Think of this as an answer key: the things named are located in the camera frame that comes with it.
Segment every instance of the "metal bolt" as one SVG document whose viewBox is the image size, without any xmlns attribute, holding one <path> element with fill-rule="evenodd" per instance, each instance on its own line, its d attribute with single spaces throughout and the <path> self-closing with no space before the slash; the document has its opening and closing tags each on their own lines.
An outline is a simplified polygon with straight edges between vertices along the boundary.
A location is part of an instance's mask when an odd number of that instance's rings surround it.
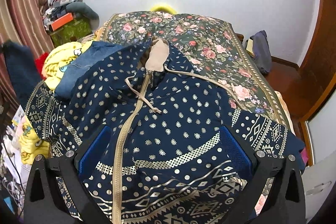
<svg viewBox="0 0 336 224">
<path fill-rule="evenodd" d="M 289 156 L 288 156 L 288 159 L 289 159 L 290 161 L 295 161 L 295 156 L 294 156 L 294 155 L 289 155 Z"/>
<path fill-rule="evenodd" d="M 65 153 L 65 156 L 67 156 L 68 158 L 71 158 L 74 155 L 75 152 L 73 152 L 72 150 L 69 150 Z"/>
<path fill-rule="evenodd" d="M 265 152 L 264 152 L 264 151 L 261 151 L 261 150 L 258 150 L 258 151 L 257 151 L 257 156 L 258 156 L 259 158 L 263 158 L 263 157 L 265 156 Z"/>
<path fill-rule="evenodd" d="M 36 157 L 35 157 L 36 160 L 41 160 L 42 159 L 42 155 L 41 154 L 38 154 Z"/>
</svg>

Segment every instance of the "yellow object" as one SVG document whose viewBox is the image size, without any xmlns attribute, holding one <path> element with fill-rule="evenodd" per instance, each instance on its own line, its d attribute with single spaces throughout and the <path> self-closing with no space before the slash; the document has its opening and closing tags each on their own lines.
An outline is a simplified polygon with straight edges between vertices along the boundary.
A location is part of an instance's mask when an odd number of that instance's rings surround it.
<svg viewBox="0 0 336 224">
<path fill-rule="evenodd" d="M 103 33 L 103 30 L 104 30 L 104 27 L 101 27 L 100 29 L 98 29 L 94 35 L 95 35 L 95 38 L 94 40 L 95 41 L 100 41 L 100 37 L 101 37 L 101 34 Z"/>
<path fill-rule="evenodd" d="M 249 52 L 250 55 L 252 55 L 254 57 L 253 40 L 252 39 L 249 39 L 247 41 L 246 50 Z"/>
<path fill-rule="evenodd" d="M 151 11 L 154 11 L 154 12 L 165 12 L 165 13 L 169 13 L 169 14 L 172 14 L 172 15 L 176 15 L 177 14 L 177 12 L 172 7 L 170 7 L 169 5 L 166 5 L 166 4 L 154 5 L 151 8 Z"/>
<path fill-rule="evenodd" d="M 49 158 L 50 144 L 37 136 L 27 116 L 24 116 L 20 121 L 18 130 L 22 130 L 19 143 L 21 145 L 21 161 L 23 164 L 33 164 L 34 158 L 38 154 Z"/>
<path fill-rule="evenodd" d="M 281 106 L 283 108 L 284 113 L 286 114 L 286 117 L 287 117 L 287 120 L 288 120 L 288 123 L 289 123 L 289 127 L 290 127 L 292 133 L 295 135 L 294 127 L 293 127 L 293 122 L 291 120 L 291 116 L 289 114 L 288 107 L 287 107 L 285 101 L 283 100 L 281 93 L 279 91 L 276 91 L 276 90 L 274 92 L 275 92 L 275 94 L 277 95 L 277 97 L 279 99 L 279 102 L 280 102 L 280 104 L 281 104 Z"/>
<path fill-rule="evenodd" d="M 44 61 L 43 74 L 47 78 L 45 83 L 54 91 L 61 81 L 67 66 L 85 52 L 92 44 L 92 40 L 81 44 L 68 42 L 53 49 Z"/>
</svg>

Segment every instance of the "red cloth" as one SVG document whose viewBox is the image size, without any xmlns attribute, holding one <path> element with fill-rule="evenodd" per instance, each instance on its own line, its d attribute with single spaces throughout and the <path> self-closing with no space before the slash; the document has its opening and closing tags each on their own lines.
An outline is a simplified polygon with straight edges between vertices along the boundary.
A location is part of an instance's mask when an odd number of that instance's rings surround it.
<svg viewBox="0 0 336 224">
<path fill-rule="evenodd" d="M 34 60 L 37 71 L 39 72 L 43 80 L 45 80 L 46 78 L 42 74 L 42 69 L 43 69 L 44 61 L 47 59 L 48 55 L 49 53 L 45 52 L 38 59 Z"/>
</svg>

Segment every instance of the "yellow clothing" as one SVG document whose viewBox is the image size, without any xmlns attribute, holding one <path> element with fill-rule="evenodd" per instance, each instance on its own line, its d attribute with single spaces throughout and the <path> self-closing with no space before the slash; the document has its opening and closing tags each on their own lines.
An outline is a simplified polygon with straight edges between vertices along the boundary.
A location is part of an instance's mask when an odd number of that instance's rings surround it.
<svg viewBox="0 0 336 224">
<path fill-rule="evenodd" d="M 85 52 L 92 44 L 90 40 L 84 44 L 68 42 L 53 49 L 44 61 L 43 73 L 47 78 L 45 83 L 50 90 L 55 90 L 61 81 L 67 66 Z"/>
<path fill-rule="evenodd" d="M 23 164 L 33 164 L 34 158 L 38 154 L 49 158 L 50 144 L 41 140 L 32 128 L 27 116 L 24 116 L 18 125 L 17 130 L 21 130 L 19 143 L 21 145 L 21 161 Z"/>
</svg>

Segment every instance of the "orange box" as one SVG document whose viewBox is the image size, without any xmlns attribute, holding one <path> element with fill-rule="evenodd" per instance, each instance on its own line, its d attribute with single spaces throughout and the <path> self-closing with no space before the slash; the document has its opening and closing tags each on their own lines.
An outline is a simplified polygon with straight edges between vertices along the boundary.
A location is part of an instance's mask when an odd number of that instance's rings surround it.
<svg viewBox="0 0 336 224">
<path fill-rule="evenodd" d="M 67 24 L 68 22 L 70 22 L 71 20 L 73 20 L 73 16 L 72 13 L 67 13 L 66 15 L 60 17 L 59 19 L 55 20 L 52 24 L 52 30 L 55 31 L 58 28 L 62 27 L 64 24 Z"/>
</svg>

